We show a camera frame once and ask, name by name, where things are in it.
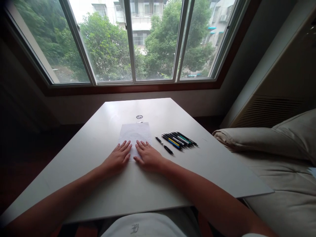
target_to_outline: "sofa armrest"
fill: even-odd
[[[295,159],[306,159],[297,144],[270,128],[225,128],[212,134],[231,152],[261,151]]]

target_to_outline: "forearm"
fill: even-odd
[[[103,176],[95,168],[44,198],[5,229],[10,235],[46,236],[53,232],[78,204],[99,185]]]
[[[162,174],[168,178],[223,235],[258,233],[276,236],[251,210],[229,193],[183,167],[167,161]]]

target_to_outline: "printed logo on shirt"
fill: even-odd
[[[133,232],[131,234],[134,234],[138,231],[138,224],[134,224],[134,225],[132,225],[132,227],[133,227],[132,228]]]

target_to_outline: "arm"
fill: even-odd
[[[104,179],[126,167],[132,145],[126,141],[113,150],[97,168],[44,198],[5,227],[10,236],[47,236],[85,199]]]
[[[223,235],[277,236],[251,210],[214,183],[162,157],[147,142],[137,142],[136,148],[142,157],[134,157],[136,162],[144,170],[158,172],[169,179]]]

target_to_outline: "sofa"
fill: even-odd
[[[244,198],[280,237],[316,236],[316,109],[273,128],[226,128],[213,136],[274,193]]]

